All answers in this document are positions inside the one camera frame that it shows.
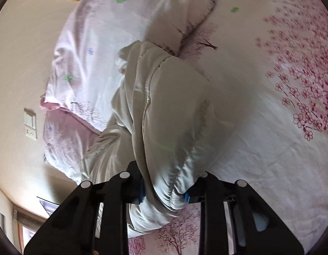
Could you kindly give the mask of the pink floral bed sheet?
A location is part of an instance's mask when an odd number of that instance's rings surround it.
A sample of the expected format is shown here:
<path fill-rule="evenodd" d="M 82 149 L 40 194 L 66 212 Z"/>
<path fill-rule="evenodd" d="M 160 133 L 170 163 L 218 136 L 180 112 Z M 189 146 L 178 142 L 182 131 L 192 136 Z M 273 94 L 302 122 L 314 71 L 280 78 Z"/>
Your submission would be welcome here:
<path fill-rule="evenodd" d="M 214 0 L 179 58 L 251 95 L 208 168 L 247 180 L 311 252 L 328 226 L 328 12 L 321 0 Z"/>

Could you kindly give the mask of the beige puffer down jacket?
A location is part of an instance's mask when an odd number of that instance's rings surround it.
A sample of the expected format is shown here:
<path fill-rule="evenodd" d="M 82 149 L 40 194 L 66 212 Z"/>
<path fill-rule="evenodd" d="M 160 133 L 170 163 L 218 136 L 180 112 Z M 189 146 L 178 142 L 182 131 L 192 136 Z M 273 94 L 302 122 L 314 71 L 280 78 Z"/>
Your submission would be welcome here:
<path fill-rule="evenodd" d="M 183 194 L 220 159 L 251 95 L 225 70 L 209 81 L 149 42 L 136 41 L 119 56 L 122 82 L 111 100 L 111 118 L 85 153 L 81 175 L 101 183 L 137 163 L 145 198 L 127 205 L 133 238 L 178 216 Z"/>

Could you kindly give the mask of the pink floral right pillow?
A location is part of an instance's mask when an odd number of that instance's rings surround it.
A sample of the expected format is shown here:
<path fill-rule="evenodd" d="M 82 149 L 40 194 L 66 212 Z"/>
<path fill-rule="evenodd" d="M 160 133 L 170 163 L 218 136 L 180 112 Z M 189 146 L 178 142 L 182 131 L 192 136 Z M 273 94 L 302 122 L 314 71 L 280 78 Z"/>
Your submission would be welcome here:
<path fill-rule="evenodd" d="M 119 51 L 149 41 L 175 55 L 213 0 L 80 0 L 55 46 L 45 101 L 107 118 L 122 78 Z"/>

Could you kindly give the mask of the glass bedside cabinet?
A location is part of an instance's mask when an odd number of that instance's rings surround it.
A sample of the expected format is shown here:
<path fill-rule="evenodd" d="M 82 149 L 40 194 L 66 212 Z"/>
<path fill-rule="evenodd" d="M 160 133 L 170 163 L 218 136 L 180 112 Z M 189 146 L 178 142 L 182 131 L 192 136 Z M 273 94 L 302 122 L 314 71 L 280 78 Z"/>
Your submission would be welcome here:
<path fill-rule="evenodd" d="M 44 208 L 44 210 L 46 211 L 46 213 L 49 216 L 51 216 L 55 212 L 55 210 L 57 210 L 60 206 L 57 203 L 53 203 L 53 202 L 45 200 L 41 197 L 37 196 L 37 198 L 39 199 L 39 202 L 40 202 L 41 206 Z"/>

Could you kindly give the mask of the pink floral pillow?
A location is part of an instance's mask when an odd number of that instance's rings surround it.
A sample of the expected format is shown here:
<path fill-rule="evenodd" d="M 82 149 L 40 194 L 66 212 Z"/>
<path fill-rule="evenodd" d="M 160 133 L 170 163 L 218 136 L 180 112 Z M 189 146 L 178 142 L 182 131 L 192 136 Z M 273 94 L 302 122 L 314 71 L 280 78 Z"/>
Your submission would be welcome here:
<path fill-rule="evenodd" d="M 55 46 L 45 101 L 107 118 L 122 78 L 119 51 L 149 41 L 175 55 L 213 0 L 80 0 Z"/>
<path fill-rule="evenodd" d="M 90 102 L 73 103 L 70 109 L 41 100 L 45 111 L 43 139 L 45 161 L 79 184 L 85 152 L 106 128 L 107 120 Z"/>

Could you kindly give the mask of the white wall switch plate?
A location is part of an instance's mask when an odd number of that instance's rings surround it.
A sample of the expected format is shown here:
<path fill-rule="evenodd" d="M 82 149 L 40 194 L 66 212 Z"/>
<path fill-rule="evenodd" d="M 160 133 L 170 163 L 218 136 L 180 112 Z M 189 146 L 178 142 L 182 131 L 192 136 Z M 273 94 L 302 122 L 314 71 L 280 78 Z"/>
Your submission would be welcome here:
<path fill-rule="evenodd" d="M 37 119 L 36 114 L 29 109 L 24 109 L 25 134 L 32 140 L 37 140 Z"/>

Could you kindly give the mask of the pink floral left pillow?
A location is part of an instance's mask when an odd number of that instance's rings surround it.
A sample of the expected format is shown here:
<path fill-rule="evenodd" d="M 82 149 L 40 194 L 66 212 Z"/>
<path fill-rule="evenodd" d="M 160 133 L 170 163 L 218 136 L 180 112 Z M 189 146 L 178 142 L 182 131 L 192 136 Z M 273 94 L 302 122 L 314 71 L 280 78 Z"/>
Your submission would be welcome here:
<path fill-rule="evenodd" d="M 79 184 L 85 152 L 106 128 L 107 120 L 90 102 L 73 103 L 70 109 L 41 100 L 45 111 L 43 139 L 45 161 Z"/>

